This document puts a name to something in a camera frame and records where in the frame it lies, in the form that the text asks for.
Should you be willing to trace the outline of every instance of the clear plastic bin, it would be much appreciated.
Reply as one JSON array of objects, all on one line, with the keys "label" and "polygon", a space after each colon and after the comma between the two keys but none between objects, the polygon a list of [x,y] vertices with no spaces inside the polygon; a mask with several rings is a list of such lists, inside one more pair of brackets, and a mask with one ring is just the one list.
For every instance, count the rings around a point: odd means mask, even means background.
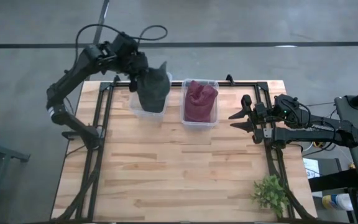
[{"label": "clear plastic bin", "polygon": [[183,125],[185,125],[186,128],[189,129],[211,129],[215,125],[218,124],[218,109],[219,109],[219,101],[218,96],[215,98],[214,106],[211,110],[211,122],[192,122],[192,121],[185,121],[185,97],[187,94],[187,88],[190,86],[191,81],[196,81],[199,84],[207,85],[210,84],[215,90],[219,91],[219,83],[215,80],[199,80],[199,79],[193,79],[193,78],[187,78],[183,81],[181,84],[181,97],[180,97],[180,117],[181,122]]},{"label": "clear plastic bin", "polygon": [[[167,72],[167,76],[170,80],[170,83],[172,82],[172,74]],[[160,113],[153,113],[153,112],[147,112],[144,111],[142,106],[140,105],[139,96],[137,93],[131,93],[129,97],[129,109],[138,117],[138,118],[147,118],[153,121],[162,121],[163,116],[165,114],[165,110],[167,110],[167,104],[169,99],[168,93],[167,97],[165,98],[165,104],[164,108]]]}]

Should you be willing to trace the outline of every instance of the white bottle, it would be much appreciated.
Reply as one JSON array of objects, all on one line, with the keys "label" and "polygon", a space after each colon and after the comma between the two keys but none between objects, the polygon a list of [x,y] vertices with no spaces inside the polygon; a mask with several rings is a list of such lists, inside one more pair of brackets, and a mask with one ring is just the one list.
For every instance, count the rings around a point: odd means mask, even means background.
[{"label": "white bottle", "polygon": [[353,211],[349,194],[325,195],[323,205],[327,209]]}]

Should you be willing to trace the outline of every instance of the gray floor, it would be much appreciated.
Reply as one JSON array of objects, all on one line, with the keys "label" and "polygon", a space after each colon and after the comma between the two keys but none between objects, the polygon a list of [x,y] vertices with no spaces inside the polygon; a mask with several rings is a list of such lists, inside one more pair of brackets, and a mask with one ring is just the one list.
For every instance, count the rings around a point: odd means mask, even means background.
[{"label": "gray floor", "polygon": [[[99,19],[102,0],[0,0],[0,44],[73,43]],[[111,0],[105,24],[138,35],[165,25],[162,42],[358,41],[358,1],[346,0]],[[80,42],[92,42],[95,29]],[[148,37],[160,35],[154,30]],[[103,30],[101,40],[115,34]],[[153,67],[168,61],[174,79],[284,80],[304,104],[358,93],[358,47],[144,49]],[[0,49],[0,144],[31,153],[13,163],[0,193],[0,223],[48,220],[67,146],[45,110],[45,91],[71,67],[72,49]],[[111,80],[113,73],[91,77]],[[70,99],[76,106],[80,88]],[[326,116],[333,106],[311,107]],[[349,150],[314,157],[350,164]]]}]

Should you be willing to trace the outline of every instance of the potted plant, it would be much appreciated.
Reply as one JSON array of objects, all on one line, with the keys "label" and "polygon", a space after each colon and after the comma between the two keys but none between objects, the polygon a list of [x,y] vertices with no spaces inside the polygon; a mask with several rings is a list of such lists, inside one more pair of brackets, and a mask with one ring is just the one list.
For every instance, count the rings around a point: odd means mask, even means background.
[{"label": "potted plant", "polygon": [[251,195],[252,201],[257,201],[260,208],[269,206],[278,217],[281,217],[282,205],[288,205],[290,202],[284,189],[278,183],[278,177],[276,175],[266,176],[262,183],[254,182],[254,188],[255,194]]}]

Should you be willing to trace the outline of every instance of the dark gray fabric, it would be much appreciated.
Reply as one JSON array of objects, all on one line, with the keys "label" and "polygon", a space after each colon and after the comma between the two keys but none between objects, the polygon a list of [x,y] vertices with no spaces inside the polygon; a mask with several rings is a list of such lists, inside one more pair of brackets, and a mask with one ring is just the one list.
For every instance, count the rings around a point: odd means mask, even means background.
[{"label": "dark gray fabric", "polygon": [[149,68],[148,74],[137,79],[137,94],[143,110],[161,113],[170,87],[167,62],[164,62],[158,69]]}]

